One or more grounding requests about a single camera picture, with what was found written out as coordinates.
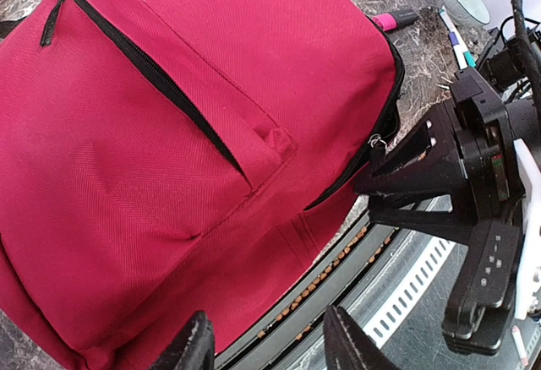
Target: zipper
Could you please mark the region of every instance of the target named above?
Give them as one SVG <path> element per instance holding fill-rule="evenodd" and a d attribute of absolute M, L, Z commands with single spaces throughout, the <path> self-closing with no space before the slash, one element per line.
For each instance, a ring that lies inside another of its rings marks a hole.
<path fill-rule="evenodd" d="M 381 31 L 381 33 L 385 37 L 385 40 L 387 41 L 387 44 L 391 49 L 391 53 L 393 58 L 395 59 L 396 66 L 395 83 L 389 94 L 389 98 L 383 106 L 383 110 L 381 110 L 381 114 L 374 125 L 374 129 L 372 129 L 372 133 L 369 136 L 369 140 L 361 146 L 355 156 L 347 164 L 346 169 L 335 180 L 335 182 L 333 182 L 330 187 L 328 187 L 312 204 L 310 204 L 304 210 L 311 209 L 316 205 L 321 204 L 332 194 L 338 191 L 344 184 L 346 184 L 346 182 L 349 181 L 353 174 L 355 174 L 361 167 L 368 163 L 371 148 L 374 148 L 378 143 L 381 142 L 385 144 L 386 141 L 394 137 L 394 135 L 396 134 L 396 132 L 394 132 L 393 134 L 385 135 L 384 130 L 386 124 L 389 122 L 389 118 L 393 115 L 394 109 L 396 107 L 396 102 L 400 98 L 400 89 L 402 87 L 402 82 L 404 81 L 405 74 L 404 62 L 402 61 L 402 57 L 398 53 L 398 50 L 389 40 L 389 37 L 385 33 L 383 33 L 383 31 Z"/>
<path fill-rule="evenodd" d="M 57 5 L 52 9 L 47 19 L 45 29 L 43 30 L 42 46 L 51 45 L 54 28 L 57 23 L 60 8 L 66 0 L 58 0 Z M 235 169 L 243 176 L 243 170 L 221 140 L 218 133 L 208 123 L 197 106 L 188 98 L 188 96 L 177 86 L 173 79 L 161 68 L 152 58 L 135 45 L 125 34 L 115 28 L 109 21 L 103 18 L 94 7 L 86 0 L 74 0 L 75 4 L 88 15 L 98 28 L 120 49 L 128 60 L 156 87 L 170 102 L 179 108 L 201 132 L 212 142 L 217 150 L 229 161 Z"/>

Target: marker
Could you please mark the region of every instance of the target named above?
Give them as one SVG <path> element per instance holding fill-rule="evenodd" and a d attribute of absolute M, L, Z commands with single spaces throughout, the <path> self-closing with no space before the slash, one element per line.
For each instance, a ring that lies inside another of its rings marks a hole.
<path fill-rule="evenodd" d="M 372 17 L 372 20 L 383 30 L 395 30 L 404 26 L 411 25 L 419 19 L 419 16 L 412 9 L 403 9 L 391 11 L 385 14 L 379 14 Z"/>
<path fill-rule="evenodd" d="M 460 47 L 462 49 L 462 53 L 464 53 L 464 57 L 466 58 L 468 66 L 471 66 L 472 68 L 476 67 L 475 59 L 473 59 L 472 53 L 467 48 L 466 42 L 462 39 L 460 33 L 458 32 L 458 29 L 456 28 L 455 24 L 453 24 L 453 21 L 449 17 L 449 14 L 445 10 L 445 7 L 443 7 L 440 10 L 440 17 L 443 20 L 445 26 L 449 30 L 449 32 L 454 32 L 456 35 L 456 38 L 458 39 L 458 42 L 460 43 Z"/>
<path fill-rule="evenodd" d="M 458 42 L 458 39 L 456 38 L 455 32 L 451 32 L 449 34 L 449 39 L 451 39 L 451 44 L 453 45 L 453 51 L 455 51 L 455 57 L 456 57 L 456 61 L 458 62 L 458 68 L 461 70 L 463 68 L 467 68 L 466 58 L 464 57 L 464 53 L 462 52 L 462 48 L 460 47 L 460 43 Z"/>
<path fill-rule="evenodd" d="M 513 334 L 513 340 L 515 341 L 516 350 L 518 351 L 518 356 L 521 358 L 521 363 L 524 367 L 528 365 L 526 347 L 524 347 L 524 341 L 522 340 L 521 330 L 518 329 L 518 326 L 513 326 L 511 329 Z"/>

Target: metal zipper slider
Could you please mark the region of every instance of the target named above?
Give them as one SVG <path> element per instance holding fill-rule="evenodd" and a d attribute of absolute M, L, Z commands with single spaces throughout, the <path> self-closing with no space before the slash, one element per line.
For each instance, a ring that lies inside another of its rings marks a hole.
<path fill-rule="evenodd" d="M 45 23 L 45 28 L 43 29 L 43 34 L 41 34 L 41 47 L 49 46 L 52 43 L 52 35 L 54 34 L 54 29 L 57 26 L 58 15 L 60 14 L 60 8 L 66 0 L 57 0 L 57 5 L 49 13 L 47 21 Z"/>
<path fill-rule="evenodd" d="M 369 145 L 370 147 L 373 149 L 375 148 L 378 144 L 383 144 L 383 146 L 385 147 L 385 149 L 387 149 L 387 143 L 381 138 L 381 135 L 379 133 L 375 133 L 374 135 L 372 135 L 369 139 Z"/>

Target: bowl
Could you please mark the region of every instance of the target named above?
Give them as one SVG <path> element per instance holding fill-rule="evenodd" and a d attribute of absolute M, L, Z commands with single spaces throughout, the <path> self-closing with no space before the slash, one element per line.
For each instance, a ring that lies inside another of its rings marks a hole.
<path fill-rule="evenodd" d="M 483 27 L 490 22 L 483 0 L 443 0 L 445 10 L 456 24 Z"/>

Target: red bag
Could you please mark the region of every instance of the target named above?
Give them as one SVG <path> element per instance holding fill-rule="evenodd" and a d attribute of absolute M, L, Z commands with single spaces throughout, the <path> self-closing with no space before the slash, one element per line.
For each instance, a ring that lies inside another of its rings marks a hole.
<path fill-rule="evenodd" d="M 402 60 L 349 0 L 45 0 L 0 45 L 0 308 L 68 368 L 222 351 L 351 208 Z"/>

